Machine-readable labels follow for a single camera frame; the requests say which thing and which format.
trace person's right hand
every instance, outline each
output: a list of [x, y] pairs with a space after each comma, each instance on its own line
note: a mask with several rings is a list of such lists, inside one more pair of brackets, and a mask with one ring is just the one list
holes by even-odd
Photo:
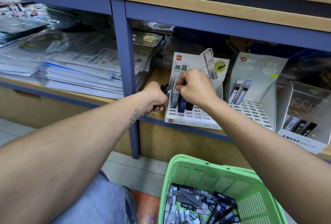
[[201, 109], [208, 101], [217, 97], [212, 81], [202, 70], [191, 69], [182, 72], [177, 81], [176, 90], [186, 101]]

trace person's left hand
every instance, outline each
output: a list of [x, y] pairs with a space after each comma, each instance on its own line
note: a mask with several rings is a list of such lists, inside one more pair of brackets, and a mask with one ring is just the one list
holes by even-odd
[[157, 105], [154, 111], [163, 111], [163, 109], [168, 107], [168, 97], [161, 91], [157, 82], [151, 81], [142, 92], [146, 93], [148, 98], [151, 99], [151, 106]]

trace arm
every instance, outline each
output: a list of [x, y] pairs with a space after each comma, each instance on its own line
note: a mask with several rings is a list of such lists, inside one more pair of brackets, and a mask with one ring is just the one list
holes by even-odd
[[50, 222], [85, 191], [138, 117], [167, 102], [159, 85], [152, 82], [142, 92], [1, 147], [1, 222]]
[[272, 195], [299, 224], [331, 220], [331, 166], [216, 96], [204, 71], [183, 72], [176, 89], [229, 135]]

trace wrist tattoo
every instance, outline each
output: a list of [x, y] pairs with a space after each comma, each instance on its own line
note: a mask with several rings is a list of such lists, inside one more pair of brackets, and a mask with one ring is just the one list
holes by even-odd
[[132, 125], [134, 122], [136, 122], [136, 120], [138, 119], [139, 117], [139, 109], [136, 108], [130, 118], [130, 125]]

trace green basket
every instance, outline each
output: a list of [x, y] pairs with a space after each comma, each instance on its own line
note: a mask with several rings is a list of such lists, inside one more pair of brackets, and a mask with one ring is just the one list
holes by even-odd
[[243, 224], [287, 224], [282, 207], [253, 170], [215, 165], [187, 155], [176, 155], [169, 162], [162, 187], [158, 224], [163, 224], [171, 183], [218, 191], [233, 197]]

